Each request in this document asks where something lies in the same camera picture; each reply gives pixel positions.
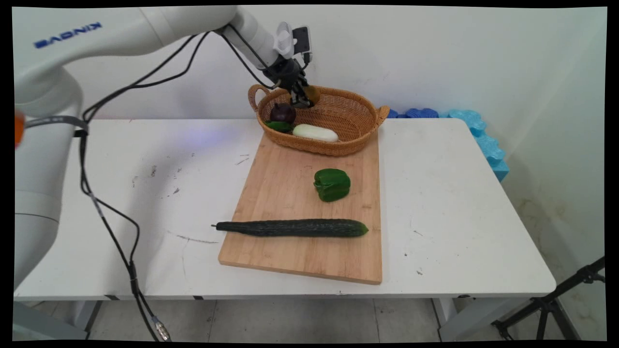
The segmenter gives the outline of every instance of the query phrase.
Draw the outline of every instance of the basket handle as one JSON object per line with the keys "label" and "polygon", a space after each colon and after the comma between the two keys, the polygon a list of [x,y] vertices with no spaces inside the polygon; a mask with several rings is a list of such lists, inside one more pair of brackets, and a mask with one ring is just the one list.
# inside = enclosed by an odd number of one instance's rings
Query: basket handle
{"label": "basket handle", "polygon": [[249,91],[247,92],[247,99],[249,99],[249,105],[252,109],[254,109],[254,112],[258,112],[258,106],[256,105],[256,92],[258,92],[259,89],[263,90],[267,95],[270,93],[270,91],[262,85],[253,85],[249,88]]}
{"label": "basket handle", "polygon": [[376,119],[376,127],[380,126],[383,121],[389,116],[389,110],[391,110],[387,105],[383,105],[380,108],[376,109],[378,113],[378,118]]}

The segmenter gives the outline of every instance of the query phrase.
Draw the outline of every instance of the green bell pepper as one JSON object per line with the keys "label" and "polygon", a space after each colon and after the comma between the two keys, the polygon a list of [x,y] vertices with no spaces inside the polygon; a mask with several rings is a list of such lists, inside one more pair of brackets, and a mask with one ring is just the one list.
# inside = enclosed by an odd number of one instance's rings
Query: green bell pepper
{"label": "green bell pepper", "polygon": [[282,133],[288,133],[293,129],[293,126],[290,123],[283,121],[265,121],[264,123],[267,127]]}
{"label": "green bell pepper", "polygon": [[314,174],[314,187],[324,202],[336,201],[350,192],[350,178],[339,169],[322,169]]}

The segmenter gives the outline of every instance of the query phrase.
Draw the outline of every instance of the blue foam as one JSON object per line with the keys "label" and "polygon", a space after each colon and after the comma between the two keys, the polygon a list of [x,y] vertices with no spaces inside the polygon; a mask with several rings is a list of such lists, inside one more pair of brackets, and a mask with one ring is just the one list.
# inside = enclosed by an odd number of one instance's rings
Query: blue foam
{"label": "blue foam", "polygon": [[438,112],[432,109],[409,109],[406,111],[408,118],[438,118]]}
{"label": "blue foam", "polygon": [[447,113],[439,115],[440,118],[459,118],[464,121],[473,134],[477,145],[482,150],[484,157],[488,161],[490,168],[495,173],[499,182],[503,181],[509,173],[509,167],[503,160],[505,151],[499,148],[499,142],[495,138],[486,134],[486,122],[482,121],[481,115],[472,110],[449,110]]}
{"label": "blue foam", "polygon": [[387,118],[397,118],[397,111],[389,109],[389,115],[387,115]]}
{"label": "blue foam", "polygon": [[492,171],[495,173],[496,178],[499,179],[499,182],[505,179],[507,173],[509,173],[509,167],[505,161],[500,161],[499,164],[492,167]]}
{"label": "blue foam", "polygon": [[499,141],[493,137],[483,133],[481,136],[476,137],[477,145],[481,148],[483,155],[488,160],[490,166],[495,166],[503,161],[505,157],[505,151],[499,149]]}
{"label": "blue foam", "polygon": [[486,122],[482,121],[481,115],[472,110],[450,110],[447,118],[459,118],[466,122],[475,137],[481,136],[486,130]]}

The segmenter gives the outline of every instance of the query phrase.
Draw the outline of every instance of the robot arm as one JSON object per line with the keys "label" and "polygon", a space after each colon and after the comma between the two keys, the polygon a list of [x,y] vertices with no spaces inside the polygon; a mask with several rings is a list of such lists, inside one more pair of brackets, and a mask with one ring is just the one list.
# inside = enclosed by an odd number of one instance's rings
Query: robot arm
{"label": "robot arm", "polygon": [[[307,28],[290,30],[282,23],[274,37],[237,6],[13,7],[12,19],[15,108],[29,118],[79,117],[81,88],[63,68],[71,61],[147,54],[208,31],[225,36],[273,83],[290,91],[294,106],[313,106],[303,91],[305,73],[292,58],[303,53],[306,64],[311,60]],[[29,128],[15,151],[14,290],[56,238],[73,133],[74,126],[63,123]]]}

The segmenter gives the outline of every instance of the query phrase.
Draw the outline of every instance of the floor tile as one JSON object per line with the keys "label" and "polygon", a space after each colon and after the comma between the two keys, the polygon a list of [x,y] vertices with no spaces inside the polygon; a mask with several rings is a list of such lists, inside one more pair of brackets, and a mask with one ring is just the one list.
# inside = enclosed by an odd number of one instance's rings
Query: floor tile
{"label": "floor tile", "polygon": [[474,333],[470,333],[457,339],[457,342],[477,342],[477,341],[502,341],[501,335],[494,326],[484,326]]}
{"label": "floor tile", "polygon": [[381,343],[439,342],[438,322],[427,298],[376,299]]}
{"label": "floor tile", "polygon": [[[175,342],[207,342],[215,301],[149,301]],[[89,339],[152,341],[135,301],[104,301]]]}
{"label": "floor tile", "polygon": [[78,311],[78,304],[78,301],[58,301],[58,305],[56,305],[56,309],[51,316],[65,323],[72,324]]}
{"label": "floor tile", "polygon": [[59,301],[36,301],[36,302],[25,302],[24,305],[36,309],[41,313],[46,315],[53,315],[56,307],[58,307]]}
{"label": "floor tile", "polygon": [[219,300],[209,342],[378,342],[372,300]]}
{"label": "floor tile", "polygon": [[548,315],[548,320],[546,321],[546,331],[544,332],[543,338],[565,339],[559,325],[556,323],[555,317],[552,314]]}
{"label": "floor tile", "polygon": [[31,336],[30,334],[26,334],[26,333],[13,330],[12,341],[37,341],[37,339]]}

